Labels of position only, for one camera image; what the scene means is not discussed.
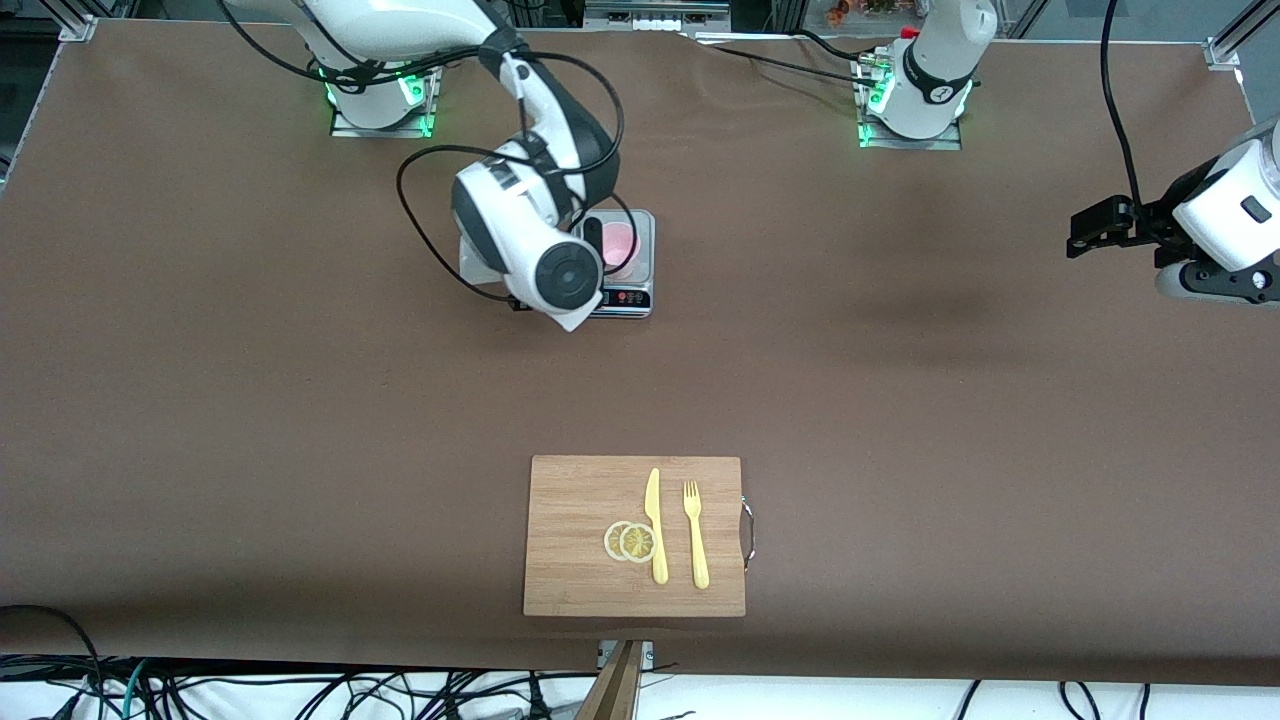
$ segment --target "cutting board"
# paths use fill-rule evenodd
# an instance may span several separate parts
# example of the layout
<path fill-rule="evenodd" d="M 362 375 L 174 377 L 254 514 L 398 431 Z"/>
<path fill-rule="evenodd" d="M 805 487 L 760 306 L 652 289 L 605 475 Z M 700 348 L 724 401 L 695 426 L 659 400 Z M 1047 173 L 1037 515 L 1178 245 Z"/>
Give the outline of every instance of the cutting board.
<path fill-rule="evenodd" d="M 653 582 L 648 562 L 609 557 L 604 533 L 618 520 L 644 523 L 649 471 L 660 473 L 662 537 L 671 579 Z M 694 587 L 684 484 L 703 500 L 710 585 Z M 741 618 L 746 577 L 739 523 L 737 457 L 539 455 L 529 483 L 525 615 L 573 618 Z"/>

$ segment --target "lemon slice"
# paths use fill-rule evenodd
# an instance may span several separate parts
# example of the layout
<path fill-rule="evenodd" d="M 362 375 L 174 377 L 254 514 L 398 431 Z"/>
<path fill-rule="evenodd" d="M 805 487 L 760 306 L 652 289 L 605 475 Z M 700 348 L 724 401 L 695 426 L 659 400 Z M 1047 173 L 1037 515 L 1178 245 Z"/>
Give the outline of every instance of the lemon slice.
<path fill-rule="evenodd" d="M 604 552 L 609 557 L 626 562 L 627 556 L 622 555 L 622 533 L 631 527 L 631 520 L 618 520 L 604 530 Z"/>
<path fill-rule="evenodd" d="M 653 528 L 635 523 L 622 530 L 622 555 L 632 562 L 648 562 L 653 557 Z"/>

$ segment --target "yellow knife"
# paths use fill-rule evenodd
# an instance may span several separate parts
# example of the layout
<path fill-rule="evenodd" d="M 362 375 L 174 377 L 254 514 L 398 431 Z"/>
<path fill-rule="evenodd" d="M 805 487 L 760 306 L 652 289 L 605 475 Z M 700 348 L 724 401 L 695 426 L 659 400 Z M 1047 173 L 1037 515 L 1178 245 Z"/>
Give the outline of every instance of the yellow knife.
<path fill-rule="evenodd" d="M 644 491 L 644 514 L 653 525 L 653 582 L 667 584 L 667 551 L 662 547 L 662 510 L 658 507 L 658 469 L 649 473 L 649 487 Z"/>

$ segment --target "brown tabletop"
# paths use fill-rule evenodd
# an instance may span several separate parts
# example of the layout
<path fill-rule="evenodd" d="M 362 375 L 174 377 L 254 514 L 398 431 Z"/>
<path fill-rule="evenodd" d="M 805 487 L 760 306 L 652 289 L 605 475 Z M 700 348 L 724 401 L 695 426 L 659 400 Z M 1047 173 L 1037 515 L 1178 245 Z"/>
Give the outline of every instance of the brown tabletop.
<path fill-rule="evenodd" d="M 996 44 L 964 151 L 904 152 L 858 147 L 837 82 L 532 40 L 622 94 L 648 320 L 456 286 L 393 191 L 422 141 L 330 138 L 225 26 L 64 47 L 0 200 L 0 600 L 111 655 L 581 667 L 646 637 L 703 673 L 1280 679 L 1276 315 L 1162 299 L 1146 250 L 1064 258 L 1125 191 L 1096 45 Z M 1151 197 L 1249 124 L 1196 46 L 1114 68 Z M 445 83 L 439 141 L 517 128 L 475 63 Z M 467 161 L 408 182 L 451 249 Z M 746 618 L 524 618 L 535 454 L 741 456 Z"/>

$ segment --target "yellow fork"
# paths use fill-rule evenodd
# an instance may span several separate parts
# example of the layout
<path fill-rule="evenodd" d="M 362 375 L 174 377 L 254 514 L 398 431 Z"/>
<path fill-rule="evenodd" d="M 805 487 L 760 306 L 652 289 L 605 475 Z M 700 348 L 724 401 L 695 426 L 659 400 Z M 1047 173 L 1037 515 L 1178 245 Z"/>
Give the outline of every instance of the yellow fork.
<path fill-rule="evenodd" d="M 703 591 L 712 584 L 707 571 L 707 551 L 703 550 L 703 528 L 698 518 L 703 514 L 703 500 L 698 495 L 698 483 L 685 483 L 685 515 L 689 515 L 689 532 L 694 538 L 694 587 Z"/>

